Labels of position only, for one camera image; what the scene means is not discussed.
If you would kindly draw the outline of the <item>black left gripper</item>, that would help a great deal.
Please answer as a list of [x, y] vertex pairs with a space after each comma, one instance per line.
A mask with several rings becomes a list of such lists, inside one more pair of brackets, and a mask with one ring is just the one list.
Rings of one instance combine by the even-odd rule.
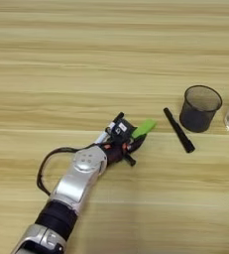
[[137, 151], [144, 141], [147, 135], [141, 135], [134, 141], [128, 140], [123, 143], [118, 142], [114, 138], [108, 138], [107, 141], [102, 145], [102, 150], [107, 157], [107, 166], [111, 166], [122, 160], [128, 162], [133, 167], [136, 165], [136, 160], [132, 158], [131, 154]]

